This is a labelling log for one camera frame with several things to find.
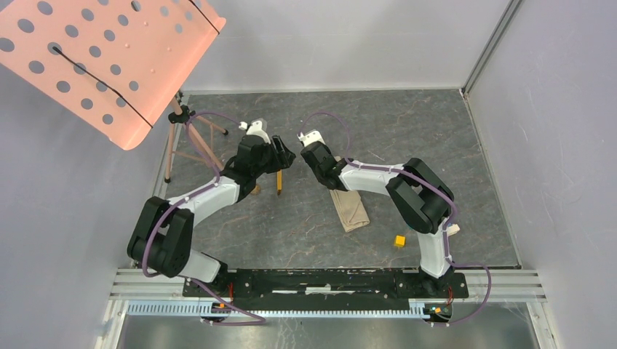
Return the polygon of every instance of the small yellow block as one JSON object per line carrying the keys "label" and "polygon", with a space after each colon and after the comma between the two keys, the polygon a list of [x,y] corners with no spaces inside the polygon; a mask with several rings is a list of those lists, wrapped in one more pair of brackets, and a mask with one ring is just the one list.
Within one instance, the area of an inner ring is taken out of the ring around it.
{"label": "small yellow block", "polygon": [[405,245],[405,237],[397,235],[397,238],[394,239],[394,245],[396,247],[403,247]]}

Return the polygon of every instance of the black robot arm segment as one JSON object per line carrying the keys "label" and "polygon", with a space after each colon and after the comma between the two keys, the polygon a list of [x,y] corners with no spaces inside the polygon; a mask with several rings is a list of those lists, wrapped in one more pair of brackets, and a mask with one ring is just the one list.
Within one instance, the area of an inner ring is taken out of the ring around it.
{"label": "black robot arm segment", "polygon": [[[244,125],[247,134],[238,145],[238,153],[221,171],[218,182],[211,180],[189,193],[167,200],[156,196],[147,200],[127,247],[129,257],[140,262],[147,241],[154,233],[148,266],[165,276],[181,274],[211,282],[221,266],[226,268],[218,260],[191,249],[193,227],[223,207],[244,199],[262,174],[287,169],[295,159],[295,154],[285,147],[280,137],[270,138],[266,134],[263,120]],[[172,204],[176,204],[174,209],[170,209]],[[167,234],[153,232],[165,212],[168,216],[162,227],[168,227]]]}

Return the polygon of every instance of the black bracket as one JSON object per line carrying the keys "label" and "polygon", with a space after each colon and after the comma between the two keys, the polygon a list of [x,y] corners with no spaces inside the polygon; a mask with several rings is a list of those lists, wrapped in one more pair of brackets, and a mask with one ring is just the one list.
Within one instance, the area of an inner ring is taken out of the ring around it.
{"label": "black bracket", "polygon": [[182,109],[182,113],[180,115],[171,113],[167,116],[172,124],[184,124],[191,118],[191,116],[195,115],[195,111],[188,109],[187,105],[181,105],[180,109]]}
{"label": "black bracket", "polygon": [[[465,275],[454,272],[430,286],[434,279],[401,268],[238,269],[219,276],[225,281],[209,286],[229,297],[233,284],[234,304],[246,310],[408,310],[409,299],[447,299],[449,288],[454,298],[469,297]],[[315,287],[346,293],[326,296]],[[183,296],[209,297],[196,284],[185,285]]]}

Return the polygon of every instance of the cable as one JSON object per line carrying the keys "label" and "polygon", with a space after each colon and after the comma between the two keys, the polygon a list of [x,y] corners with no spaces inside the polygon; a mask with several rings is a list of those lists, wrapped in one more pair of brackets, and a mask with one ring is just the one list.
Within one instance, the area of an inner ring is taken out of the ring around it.
{"label": "cable", "polygon": [[190,2],[191,4],[193,4],[193,6],[195,6],[195,8],[197,9],[197,11],[199,11],[199,13],[202,14],[202,16],[204,16],[204,18],[208,21],[208,23],[210,23],[210,25],[212,26],[212,28],[214,28],[214,30],[216,31],[216,35],[220,35],[220,31],[214,26],[214,24],[212,24],[212,22],[210,22],[210,19],[208,19],[208,17],[206,17],[206,15],[204,15],[204,13],[202,12],[202,9],[199,8],[199,6],[197,6],[197,4],[195,4],[195,2],[193,0],[188,0],[188,2]]}
{"label": "cable", "polygon": [[[345,129],[345,132],[347,134],[347,148],[345,149],[345,161],[347,162],[347,164],[349,166],[355,167],[355,168],[359,169],[360,168],[359,165],[354,164],[353,162],[351,162],[351,160],[349,160],[349,150],[351,148],[351,132],[349,131],[349,127],[347,126],[345,121],[340,116],[337,116],[336,114],[333,114],[333,113],[328,113],[327,111],[317,111],[315,113],[312,113],[302,123],[302,126],[298,130],[298,137],[300,137],[300,135],[302,134],[302,131],[304,130],[304,127],[305,127],[306,123],[311,118],[313,118],[314,116],[317,116],[317,115],[331,116],[334,119],[336,119],[338,121],[338,123],[341,124],[341,126],[343,126],[343,128]],[[371,170],[384,171],[384,172],[395,172],[395,173],[398,173],[398,174],[401,174],[401,175],[404,175],[404,176],[407,176],[407,177],[411,178],[412,180],[420,183],[423,187],[428,188],[430,191],[432,191],[433,193],[437,194],[448,205],[450,205],[450,208],[452,209],[452,214],[443,223],[444,227],[447,227],[454,220],[454,218],[458,215],[458,209],[456,208],[456,205],[454,204],[454,202],[452,202],[452,200],[450,200],[449,197],[447,197],[447,195],[445,195],[442,191],[440,191],[439,189],[435,188],[433,185],[430,185],[425,180],[422,180],[421,178],[419,178],[418,176],[415,176],[412,173],[409,173],[409,172],[407,172],[405,170],[402,170],[402,169],[391,169],[391,168],[388,168],[388,167],[380,167],[380,166],[366,166],[366,165],[362,165],[362,169],[371,169]],[[458,319],[456,321],[452,321],[452,322],[450,322],[448,324],[438,324],[438,323],[431,322],[432,326],[447,327],[447,326],[450,326],[450,325],[453,325],[453,324],[459,324],[461,322],[468,321],[469,319],[471,319],[474,316],[476,316],[480,311],[482,311],[482,309],[484,309],[484,307],[486,306],[486,303],[488,301],[488,297],[490,296],[490,290],[491,290],[492,285],[493,285],[493,280],[492,280],[492,278],[490,276],[490,270],[488,269],[488,267],[486,265],[484,265],[482,263],[479,263],[479,262],[474,262],[474,263],[469,263],[469,264],[457,264],[457,263],[454,263],[452,261],[452,256],[450,256],[450,242],[448,241],[447,232],[444,230],[443,234],[444,234],[444,238],[443,238],[443,240],[444,240],[444,253],[445,253],[445,259],[448,262],[448,264],[450,264],[454,268],[481,267],[482,269],[484,269],[486,271],[486,276],[488,278],[486,295],[485,295],[484,299],[482,300],[482,303],[480,303],[479,307],[473,313],[471,313],[468,316],[465,316],[463,318],[460,318],[460,319]]]}
{"label": "cable", "polygon": [[[148,241],[146,242],[146,248],[143,252],[143,258],[141,260],[141,270],[143,272],[143,275],[146,276],[147,278],[153,278],[154,276],[158,276],[160,275],[160,273],[156,272],[156,273],[150,273],[148,271],[148,258],[150,257],[150,249],[152,248],[152,243],[154,242],[154,238],[156,236],[156,234],[158,233],[159,229],[161,228],[161,226],[163,225],[163,222],[167,219],[167,217],[169,217],[169,215],[171,214],[171,212],[173,212],[174,209],[178,208],[181,204],[183,204],[184,202],[186,202],[187,200],[190,200],[191,198],[198,196],[200,194],[203,194],[205,192],[207,192],[208,190],[214,188],[218,182],[220,181],[220,172],[218,170],[218,168],[211,162],[211,159],[209,156],[207,156],[206,154],[204,154],[203,152],[201,152],[197,146],[195,145],[195,143],[193,142],[193,140],[189,137],[188,134],[188,126],[193,122],[193,120],[197,117],[197,116],[201,116],[201,115],[216,115],[216,116],[221,116],[223,118],[226,118],[236,124],[240,124],[238,121],[236,121],[235,119],[223,115],[223,114],[219,114],[219,113],[214,113],[212,111],[201,111],[198,113],[195,113],[195,115],[193,115],[191,118],[189,118],[189,120],[185,123],[186,125],[186,137],[188,138],[188,142],[193,146],[193,149],[199,153],[199,155],[201,155],[204,160],[206,161],[206,163],[208,164],[208,166],[212,169],[212,171],[214,171],[215,173],[215,181],[212,184],[209,184],[205,187],[203,187],[202,189],[199,189],[198,191],[195,191],[194,193],[191,193],[189,195],[187,195],[185,198],[182,198],[181,200],[178,200],[177,202],[175,202],[173,205],[170,206],[170,208],[168,208],[165,212],[163,212],[163,215],[159,218],[159,220],[156,222],[156,224],[154,225],[152,231],[150,232],[150,236],[148,237]],[[243,321],[243,322],[214,322],[214,321],[210,321],[210,325],[213,326],[249,326],[249,325],[260,325],[260,324],[264,324],[266,322],[265,318],[249,313],[245,310],[242,310],[240,308],[238,308],[235,305],[232,305],[229,302],[226,302],[223,298],[219,297],[216,293],[214,293],[208,286],[206,286],[205,283],[201,282],[200,280],[196,280],[196,279],[191,279],[191,281],[196,284],[197,286],[201,287],[204,291],[206,291],[206,293],[208,293],[209,295],[211,295],[212,297],[214,297],[218,302],[223,303],[224,305],[226,305],[227,307],[229,307],[232,310],[235,310],[238,313],[244,314],[246,316],[250,316],[251,318],[255,318],[257,319],[257,321]]]}

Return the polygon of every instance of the pink music stand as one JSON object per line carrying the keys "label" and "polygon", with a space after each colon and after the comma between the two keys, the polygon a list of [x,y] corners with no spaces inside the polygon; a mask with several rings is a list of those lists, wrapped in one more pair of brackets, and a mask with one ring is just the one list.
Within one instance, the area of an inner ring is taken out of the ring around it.
{"label": "pink music stand", "polygon": [[14,0],[0,63],[129,150],[224,25],[204,0]]}

